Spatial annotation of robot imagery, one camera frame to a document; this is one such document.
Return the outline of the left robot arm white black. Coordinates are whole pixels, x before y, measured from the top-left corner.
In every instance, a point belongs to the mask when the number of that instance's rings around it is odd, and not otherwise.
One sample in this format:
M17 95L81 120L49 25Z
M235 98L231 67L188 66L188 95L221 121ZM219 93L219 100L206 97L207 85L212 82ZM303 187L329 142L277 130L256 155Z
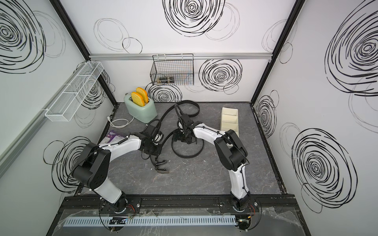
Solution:
M142 132L131 133L107 144L89 143L79 155L69 176L99 195L115 213L122 213L128 207L128 200L108 177L110 162L137 150L155 155L162 138L161 131L148 125Z

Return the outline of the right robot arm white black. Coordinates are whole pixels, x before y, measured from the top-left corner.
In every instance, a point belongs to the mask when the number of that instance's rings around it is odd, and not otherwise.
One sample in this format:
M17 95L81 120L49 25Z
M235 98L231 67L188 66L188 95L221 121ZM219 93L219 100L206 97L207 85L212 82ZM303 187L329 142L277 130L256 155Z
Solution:
M229 172L233 207L236 211L242 212L248 207L250 199L244 171L248 156L245 146L232 129L220 131L204 123L194 122L187 114L179 116L178 133L173 135L172 141L192 144L199 139L214 145L221 164Z

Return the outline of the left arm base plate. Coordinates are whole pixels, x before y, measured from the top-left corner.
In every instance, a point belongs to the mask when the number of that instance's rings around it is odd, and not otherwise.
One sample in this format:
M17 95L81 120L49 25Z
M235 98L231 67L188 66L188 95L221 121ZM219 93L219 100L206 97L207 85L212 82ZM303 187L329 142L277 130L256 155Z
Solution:
M141 198L121 197L116 203L110 203L102 198L99 212L101 214L136 214L139 213Z

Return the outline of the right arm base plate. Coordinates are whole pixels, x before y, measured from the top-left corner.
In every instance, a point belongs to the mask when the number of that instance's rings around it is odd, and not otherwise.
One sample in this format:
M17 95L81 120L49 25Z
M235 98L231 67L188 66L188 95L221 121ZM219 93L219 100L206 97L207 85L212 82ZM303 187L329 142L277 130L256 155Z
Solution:
M223 213L234 212L261 212L261 205L258 199L253 195L247 195L242 199L237 199L233 195L221 196L217 201L220 211Z

